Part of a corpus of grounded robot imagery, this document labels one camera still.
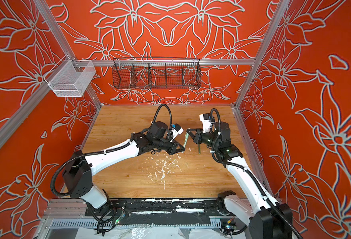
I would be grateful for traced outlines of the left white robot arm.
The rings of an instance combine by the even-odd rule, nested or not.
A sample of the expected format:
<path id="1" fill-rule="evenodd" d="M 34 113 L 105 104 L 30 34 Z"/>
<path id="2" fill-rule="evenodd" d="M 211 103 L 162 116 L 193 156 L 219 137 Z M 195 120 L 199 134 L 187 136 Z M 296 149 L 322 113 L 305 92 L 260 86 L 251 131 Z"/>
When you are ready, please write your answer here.
<path id="1" fill-rule="evenodd" d="M 172 121 L 169 124 L 158 121 L 157 116 L 162 108 L 168 110 L 169 106 L 159 105 L 151 125 L 141 132 L 132 133 L 124 142 L 101 151 L 74 153 L 54 173 L 50 183 L 52 193 L 57 197 L 81 199 L 91 208 L 99 209 L 108 205 L 110 200 L 106 192 L 93 184 L 93 176 L 123 160 L 148 152 L 155 154 L 164 151 L 169 155 L 184 152 L 184 146 L 176 141 L 183 128 Z"/>

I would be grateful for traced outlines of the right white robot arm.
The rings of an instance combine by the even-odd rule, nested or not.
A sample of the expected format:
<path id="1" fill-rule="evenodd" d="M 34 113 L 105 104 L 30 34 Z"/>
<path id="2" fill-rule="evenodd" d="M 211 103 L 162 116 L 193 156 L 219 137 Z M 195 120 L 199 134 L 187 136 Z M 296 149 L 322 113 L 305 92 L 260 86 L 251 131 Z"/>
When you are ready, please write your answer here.
<path id="1" fill-rule="evenodd" d="M 193 142 L 205 144 L 213 160 L 235 178 L 248 202 L 234 192 L 225 191 L 217 197 L 219 211 L 232 214 L 242 227 L 223 226 L 226 236 L 244 234 L 246 239 L 301 239 L 303 236 L 293 225 L 293 213 L 287 204 L 281 204 L 253 174 L 241 151 L 231 142 L 229 124 L 223 122 L 215 108 L 199 115 L 202 128 L 189 128 L 186 133 Z"/>

